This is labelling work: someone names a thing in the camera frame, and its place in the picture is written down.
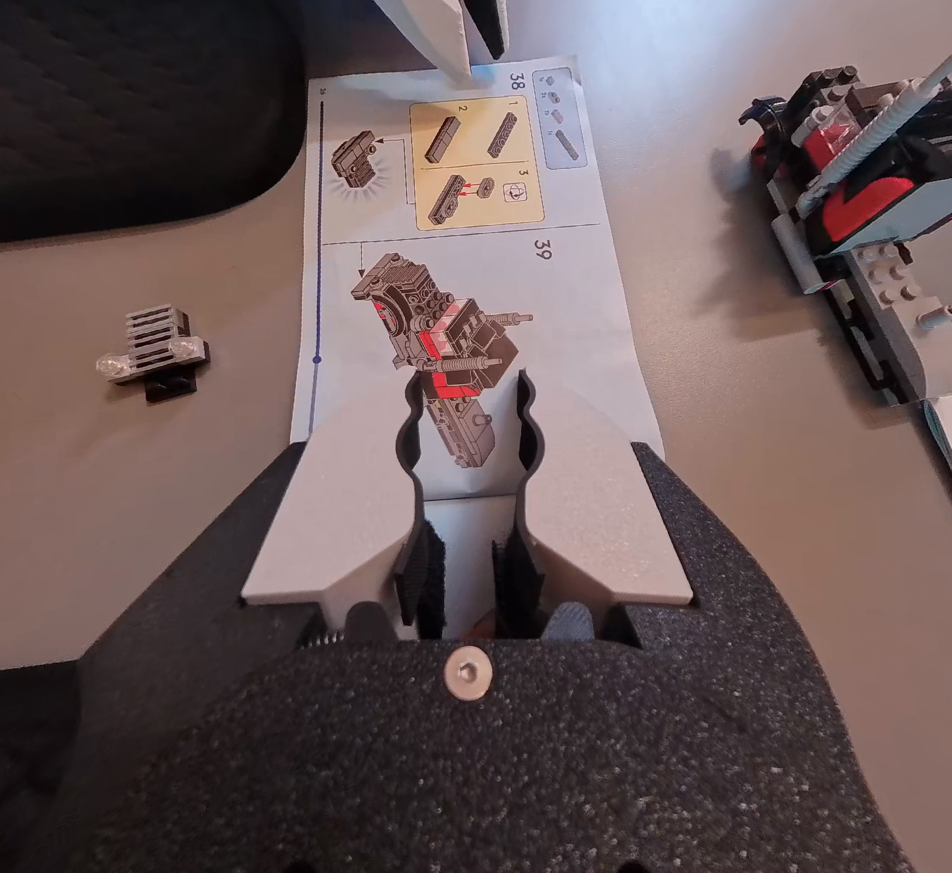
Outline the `grey grille lego assembly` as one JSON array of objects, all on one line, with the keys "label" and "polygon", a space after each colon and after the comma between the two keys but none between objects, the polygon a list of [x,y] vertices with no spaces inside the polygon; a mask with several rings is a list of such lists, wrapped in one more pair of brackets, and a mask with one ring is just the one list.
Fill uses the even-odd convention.
[{"label": "grey grille lego assembly", "polygon": [[197,391],[197,367],[209,362],[208,343],[191,333],[187,314],[171,305],[125,315],[125,354],[105,354],[97,372],[116,385],[139,381],[149,404]]}]

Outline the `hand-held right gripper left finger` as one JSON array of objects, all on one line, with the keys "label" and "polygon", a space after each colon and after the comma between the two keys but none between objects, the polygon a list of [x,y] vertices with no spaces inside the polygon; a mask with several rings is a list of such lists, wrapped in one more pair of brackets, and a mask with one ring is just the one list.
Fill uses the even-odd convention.
[{"label": "hand-held right gripper left finger", "polygon": [[329,627],[381,607],[406,637],[440,639],[446,546],[427,522],[422,373],[400,370],[314,427],[241,592],[250,605],[316,604]]}]

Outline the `closed lego instruction booklet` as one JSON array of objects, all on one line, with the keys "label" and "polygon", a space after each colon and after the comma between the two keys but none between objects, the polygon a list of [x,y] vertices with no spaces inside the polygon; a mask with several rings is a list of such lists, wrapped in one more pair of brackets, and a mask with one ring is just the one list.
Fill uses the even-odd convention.
[{"label": "closed lego instruction booklet", "polygon": [[929,433],[941,451],[949,469],[952,466],[951,411],[952,396],[945,395],[922,402],[922,415]]}]

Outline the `black quilted office chair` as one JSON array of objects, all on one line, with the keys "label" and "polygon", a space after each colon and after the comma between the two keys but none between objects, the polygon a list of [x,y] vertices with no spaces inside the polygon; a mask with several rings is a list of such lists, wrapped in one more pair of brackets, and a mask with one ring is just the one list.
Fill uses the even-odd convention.
[{"label": "black quilted office chair", "polygon": [[170,224],[256,199],[306,129],[274,0],[1,0],[1,241]]}]

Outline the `red black lego vehicle model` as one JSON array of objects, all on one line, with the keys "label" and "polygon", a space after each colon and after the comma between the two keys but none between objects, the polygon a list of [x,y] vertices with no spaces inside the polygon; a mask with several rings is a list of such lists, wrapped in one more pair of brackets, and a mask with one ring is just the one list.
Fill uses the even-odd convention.
[{"label": "red black lego vehicle model", "polygon": [[805,295],[821,294],[863,377],[891,405],[951,391],[950,307],[922,291],[911,242],[951,218],[951,61],[865,84],[854,66],[808,73],[788,98],[755,98],[753,170]]}]

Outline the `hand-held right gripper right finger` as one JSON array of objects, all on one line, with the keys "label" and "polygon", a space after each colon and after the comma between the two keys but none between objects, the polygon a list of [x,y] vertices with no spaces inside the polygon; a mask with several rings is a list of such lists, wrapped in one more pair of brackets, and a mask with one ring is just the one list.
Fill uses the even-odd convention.
[{"label": "hand-held right gripper right finger", "polygon": [[519,372],[513,527],[492,550],[495,634],[537,639],[564,604],[599,635],[620,606],[694,599],[633,442],[550,375]]}]

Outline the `lego instruction booklet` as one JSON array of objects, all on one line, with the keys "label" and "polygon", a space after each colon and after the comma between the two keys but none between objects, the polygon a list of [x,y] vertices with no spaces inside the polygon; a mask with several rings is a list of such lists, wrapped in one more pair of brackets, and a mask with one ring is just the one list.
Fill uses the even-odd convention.
[{"label": "lego instruction booklet", "polygon": [[521,371],[664,455],[577,57],[309,82],[291,441],[415,371],[428,499],[515,492]]},{"label": "lego instruction booklet", "polygon": [[922,415],[929,433],[941,451],[949,469],[952,466],[951,411],[952,396],[945,395],[922,402]]}]

